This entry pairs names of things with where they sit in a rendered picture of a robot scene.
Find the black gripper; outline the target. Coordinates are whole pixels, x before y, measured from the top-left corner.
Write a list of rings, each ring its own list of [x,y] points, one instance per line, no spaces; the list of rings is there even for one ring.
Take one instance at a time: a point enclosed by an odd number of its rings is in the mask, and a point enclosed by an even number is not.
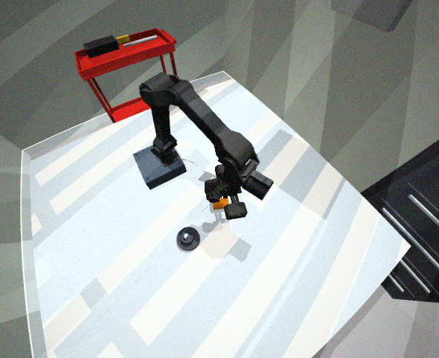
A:
[[[248,211],[246,209],[246,205],[244,202],[240,202],[238,195],[239,193],[242,193],[241,186],[243,186],[242,183],[238,185],[231,185],[227,182],[225,182],[223,178],[223,172],[224,172],[224,165],[219,164],[215,166],[215,173],[217,178],[222,178],[223,186],[225,186],[225,189],[227,189],[228,196],[231,198],[231,204],[226,204],[224,206],[225,211],[225,217],[227,220],[234,220],[234,219],[242,219],[246,218]]]

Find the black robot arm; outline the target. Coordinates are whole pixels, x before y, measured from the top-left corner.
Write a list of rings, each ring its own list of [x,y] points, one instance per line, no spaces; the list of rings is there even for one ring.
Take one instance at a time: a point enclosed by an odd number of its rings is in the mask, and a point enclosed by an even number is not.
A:
[[[142,100],[151,107],[156,137],[150,151],[164,167],[178,160],[172,150],[178,145],[170,134],[169,106],[178,106],[195,126],[213,143],[218,162],[224,165],[223,178],[242,188],[261,201],[274,184],[273,180],[256,171],[260,163],[254,145],[241,133],[230,130],[192,84],[177,75],[160,72],[140,85]],[[248,162],[249,161],[249,162]],[[210,203],[228,198],[222,178],[205,181],[205,194]]]

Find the orange knob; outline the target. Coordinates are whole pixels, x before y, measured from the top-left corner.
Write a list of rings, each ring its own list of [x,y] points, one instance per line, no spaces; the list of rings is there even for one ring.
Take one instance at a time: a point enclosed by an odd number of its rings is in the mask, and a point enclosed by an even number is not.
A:
[[[228,198],[220,198],[219,202],[213,203],[214,210],[224,209],[226,204],[229,204]]]

